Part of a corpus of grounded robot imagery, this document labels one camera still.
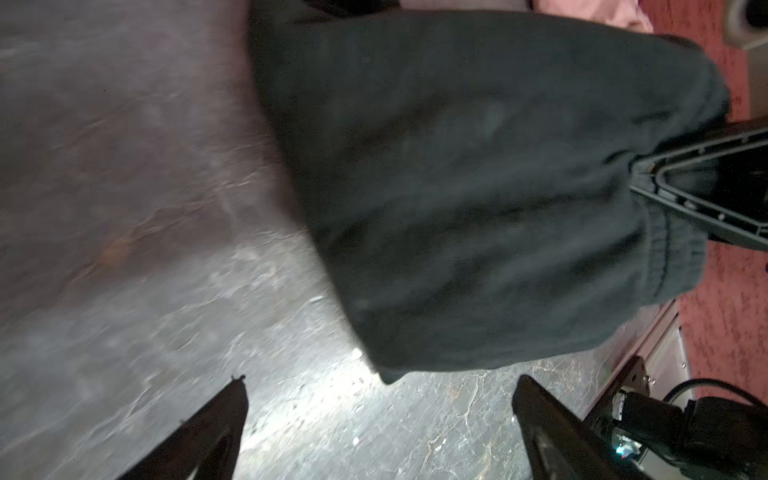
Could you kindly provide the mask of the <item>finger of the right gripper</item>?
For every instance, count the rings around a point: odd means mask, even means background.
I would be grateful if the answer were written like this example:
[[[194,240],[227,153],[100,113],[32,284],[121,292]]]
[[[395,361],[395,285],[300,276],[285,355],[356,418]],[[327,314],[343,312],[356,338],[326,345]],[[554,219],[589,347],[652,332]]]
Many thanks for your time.
[[[710,237],[767,250],[767,118],[718,125],[630,162],[630,188]]]

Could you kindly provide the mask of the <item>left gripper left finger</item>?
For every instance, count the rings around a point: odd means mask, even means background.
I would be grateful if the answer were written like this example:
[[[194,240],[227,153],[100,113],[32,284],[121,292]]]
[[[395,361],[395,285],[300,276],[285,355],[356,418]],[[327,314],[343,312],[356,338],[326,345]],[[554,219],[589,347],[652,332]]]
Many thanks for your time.
[[[233,378],[120,478],[231,479],[247,413],[244,378]]]

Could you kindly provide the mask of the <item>black shorts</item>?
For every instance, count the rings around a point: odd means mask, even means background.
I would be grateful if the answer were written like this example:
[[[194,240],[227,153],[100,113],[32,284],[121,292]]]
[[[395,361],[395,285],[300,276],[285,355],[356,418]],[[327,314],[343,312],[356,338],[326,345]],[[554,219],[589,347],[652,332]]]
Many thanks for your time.
[[[693,289],[707,236],[632,192],[724,121],[696,45],[502,11],[257,1],[262,109],[385,383],[588,350]]]

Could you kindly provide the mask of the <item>pink shorts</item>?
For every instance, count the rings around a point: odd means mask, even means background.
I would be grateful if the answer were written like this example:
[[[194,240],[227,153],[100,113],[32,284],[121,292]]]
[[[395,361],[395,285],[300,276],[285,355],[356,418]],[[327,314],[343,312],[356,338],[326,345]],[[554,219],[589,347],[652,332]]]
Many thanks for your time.
[[[654,32],[636,0],[405,0],[408,10],[489,10],[533,12],[605,24],[638,33]]]

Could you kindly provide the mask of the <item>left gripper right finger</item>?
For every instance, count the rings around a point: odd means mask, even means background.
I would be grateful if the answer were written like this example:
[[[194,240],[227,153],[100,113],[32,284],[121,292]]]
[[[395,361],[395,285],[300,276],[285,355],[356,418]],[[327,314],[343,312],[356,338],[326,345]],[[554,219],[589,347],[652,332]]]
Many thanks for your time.
[[[519,377],[511,406],[534,480],[645,479],[579,418],[528,375]]]

